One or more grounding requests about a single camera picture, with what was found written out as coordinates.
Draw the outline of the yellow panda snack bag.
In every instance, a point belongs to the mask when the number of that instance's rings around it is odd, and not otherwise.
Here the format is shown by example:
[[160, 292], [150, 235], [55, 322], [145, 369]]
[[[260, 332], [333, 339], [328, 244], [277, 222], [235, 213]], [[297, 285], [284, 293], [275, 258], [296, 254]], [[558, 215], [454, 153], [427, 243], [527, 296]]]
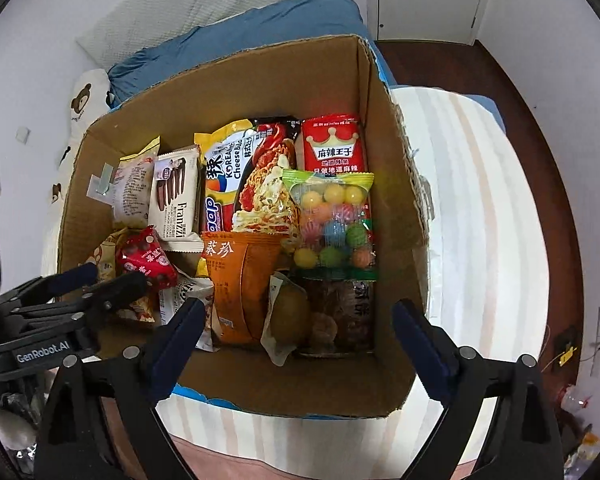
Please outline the yellow panda snack bag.
[[[119, 252], [126, 240], [134, 234], [138, 234], [138, 231], [129, 228], [123, 228], [109, 234], [86, 259], [86, 262], [94, 263], [97, 266], [100, 282], [111, 281], [120, 275], [121, 271], [117, 264]], [[157, 295], [147, 289], [143, 297], [132, 301], [126, 307], [122, 307], [117, 312], [117, 316], [128, 321], [155, 324], [157, 322], [156, 304]]]

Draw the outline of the small red candy packet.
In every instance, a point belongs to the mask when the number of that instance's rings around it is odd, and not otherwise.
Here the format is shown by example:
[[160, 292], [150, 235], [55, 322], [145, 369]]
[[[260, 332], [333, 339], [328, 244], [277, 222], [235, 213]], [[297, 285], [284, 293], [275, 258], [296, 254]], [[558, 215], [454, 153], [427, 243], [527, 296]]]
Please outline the small red candy packet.
[[155, 290], [174, 287], [178, 282], [175, 270], [163, 250], [153, 226], [130, 234], [116, 253], [120, 272], [140, 272]]

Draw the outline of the orange snack packet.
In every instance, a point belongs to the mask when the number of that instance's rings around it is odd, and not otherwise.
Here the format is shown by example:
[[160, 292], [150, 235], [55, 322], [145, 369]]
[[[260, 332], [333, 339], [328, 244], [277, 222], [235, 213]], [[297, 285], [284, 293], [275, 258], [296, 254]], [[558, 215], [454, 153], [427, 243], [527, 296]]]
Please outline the orange snack packet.
[[214, 285], [216, 334], [222, 344], [260, 341], [268, 310], [268, 283], [282, 251], [283, 235], [204, 232], [204, 258]]

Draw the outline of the brown round snack packet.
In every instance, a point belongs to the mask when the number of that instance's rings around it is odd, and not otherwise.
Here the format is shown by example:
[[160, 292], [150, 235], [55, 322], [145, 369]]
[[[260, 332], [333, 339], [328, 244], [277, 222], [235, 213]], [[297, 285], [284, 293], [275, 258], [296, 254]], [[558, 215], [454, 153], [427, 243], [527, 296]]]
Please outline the brown round snack packet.
[[300, 352], [341, 358], [375, 349], [375, 283], [307, 280], [310, 329]]

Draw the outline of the pale pastry packet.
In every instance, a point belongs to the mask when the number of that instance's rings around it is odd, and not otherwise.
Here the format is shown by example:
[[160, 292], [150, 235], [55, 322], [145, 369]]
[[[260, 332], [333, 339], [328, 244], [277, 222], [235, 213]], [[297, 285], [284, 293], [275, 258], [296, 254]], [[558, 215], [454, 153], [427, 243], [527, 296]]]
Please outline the pale pastry packet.
[[143, 229], [148, 225], [149, 196], [160, 143], [160, 136], [156, 136], [138, 153], [120, 158], [112, 185], [115, 228]]

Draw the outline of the white Franzzi wafer packet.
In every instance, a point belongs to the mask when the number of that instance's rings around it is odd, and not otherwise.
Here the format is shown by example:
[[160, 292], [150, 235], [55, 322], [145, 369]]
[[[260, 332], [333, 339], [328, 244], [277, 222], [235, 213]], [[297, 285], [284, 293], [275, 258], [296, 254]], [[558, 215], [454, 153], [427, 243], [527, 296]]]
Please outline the white Franzzi wafer packet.
[[157, 157], [148, 224], [166, 252], [201, 254], [199, 226], [200, 149], [196, 144]]

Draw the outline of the colourful candy ball bag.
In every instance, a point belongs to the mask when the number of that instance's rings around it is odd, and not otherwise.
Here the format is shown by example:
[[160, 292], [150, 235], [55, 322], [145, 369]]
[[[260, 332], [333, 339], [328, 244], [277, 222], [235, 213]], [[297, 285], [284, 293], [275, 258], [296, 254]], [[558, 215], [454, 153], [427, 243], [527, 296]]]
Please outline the colourful candy ball bag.
[[294, 266], [309, 280], [378, 279], [370, 190], [371, 172], [283, 172], [283, 184], [299, 209]]

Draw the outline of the yellow instant noodle packet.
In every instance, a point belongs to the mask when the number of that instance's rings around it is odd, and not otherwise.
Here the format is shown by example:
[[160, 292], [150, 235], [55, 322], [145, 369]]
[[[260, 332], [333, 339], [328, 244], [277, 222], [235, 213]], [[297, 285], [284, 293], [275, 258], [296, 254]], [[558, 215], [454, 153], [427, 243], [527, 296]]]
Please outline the yellow instant noodle packet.
[[294, 244], [299, 211], [283, 172], [297, 167], [299, 132], [298, 119], [282, 116], [238, 119], [194, 134], [204, 166], [206, 231], [280, 234]]

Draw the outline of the red spicy snack packet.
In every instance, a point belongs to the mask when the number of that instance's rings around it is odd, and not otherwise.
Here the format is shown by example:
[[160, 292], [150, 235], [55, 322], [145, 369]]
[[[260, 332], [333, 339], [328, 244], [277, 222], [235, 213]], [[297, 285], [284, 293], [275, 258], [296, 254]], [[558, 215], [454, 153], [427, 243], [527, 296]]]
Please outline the red spicy snack packet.
[[360, 120], [355, 114], [330, 114], [301, 125], [302, 168], [319, 174], [366, 170]]

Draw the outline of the pink striped cat blanket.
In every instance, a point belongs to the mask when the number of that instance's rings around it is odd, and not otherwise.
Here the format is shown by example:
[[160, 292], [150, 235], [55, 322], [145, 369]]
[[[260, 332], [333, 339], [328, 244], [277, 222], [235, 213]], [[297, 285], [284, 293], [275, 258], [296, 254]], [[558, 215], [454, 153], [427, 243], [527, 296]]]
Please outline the pink striped cat blanket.
[[152, 87], [88, 129], [72, 185], [84, 191], [153, 138], [182, 148], [234, 119], [355, 113], [373, 171], [379, 256], [374, 356], [289, 361], [196, 352], [158, 412], [189, 452], [315, 479], [385, 479], [414, 460], [441, 415], [394, 338], [390, 309], [412, 297], [430, 322], [482, 356], [537, 356], [550, 270], [524, 170], [494, 116], [466, 96], [343, 82]]

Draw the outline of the kiwi fruit packet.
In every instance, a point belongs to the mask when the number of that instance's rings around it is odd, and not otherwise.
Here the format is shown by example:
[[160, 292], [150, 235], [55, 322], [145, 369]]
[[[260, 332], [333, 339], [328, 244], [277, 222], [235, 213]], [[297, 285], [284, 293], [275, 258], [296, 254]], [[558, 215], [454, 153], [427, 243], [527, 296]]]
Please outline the kiwi fruit packet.
[[288, 356], [306, 339], [310, 317], [306, 291], [285, 274], [272, 274], [268, 285], [268, 313], [260, 343], [275, 366], [282, 367]]

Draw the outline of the bear print pillow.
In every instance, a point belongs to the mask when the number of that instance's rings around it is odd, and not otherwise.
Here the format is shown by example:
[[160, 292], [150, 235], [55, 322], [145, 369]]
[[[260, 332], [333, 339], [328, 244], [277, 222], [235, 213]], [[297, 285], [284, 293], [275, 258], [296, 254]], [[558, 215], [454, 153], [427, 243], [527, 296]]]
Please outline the bear print pillow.
[[48, 194], [48, 208], [43, 238], [41, 274], [57, 272], [57, 255], [65, 198], [73, 173], [74, 160], [88, 127], [110, 111], [110, 80], [106, 70], [95, 68], [76, 80], [69, 102], [70, 133], [60, 152], [57, 172]]

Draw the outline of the cardboard milk box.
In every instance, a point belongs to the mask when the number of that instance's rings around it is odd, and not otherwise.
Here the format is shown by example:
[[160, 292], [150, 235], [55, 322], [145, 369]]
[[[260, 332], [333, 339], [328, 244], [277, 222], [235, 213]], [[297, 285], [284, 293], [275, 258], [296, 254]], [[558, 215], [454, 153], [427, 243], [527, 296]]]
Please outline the cardboard milk box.
[[137, 93], [91, 124], [72, 164], [55, 263], [121, 223], [91, 186], [150, 142], [145, 229], [207, 265], [219, 348], [175, 392], [280, 416], [385, 417], [414, 380], [392, 306], [421, 304], [418, 173], [379, 56], [357, 36], [242, 51]]

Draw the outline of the blue bed sheet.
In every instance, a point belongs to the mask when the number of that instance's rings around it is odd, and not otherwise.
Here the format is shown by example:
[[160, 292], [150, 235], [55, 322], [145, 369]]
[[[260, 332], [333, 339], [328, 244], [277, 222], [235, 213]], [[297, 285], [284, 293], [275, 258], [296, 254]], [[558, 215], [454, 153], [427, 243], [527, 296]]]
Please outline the blue bed sheet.
[[282, 0], [226, 21], [196, 26], [158, 46], [129, 54], [108, 70], [114, 109], [179, 73], [242, 51], [340, 35], [366, 40], [387, 86], [402, 86], [373, 42], [353, 0]]

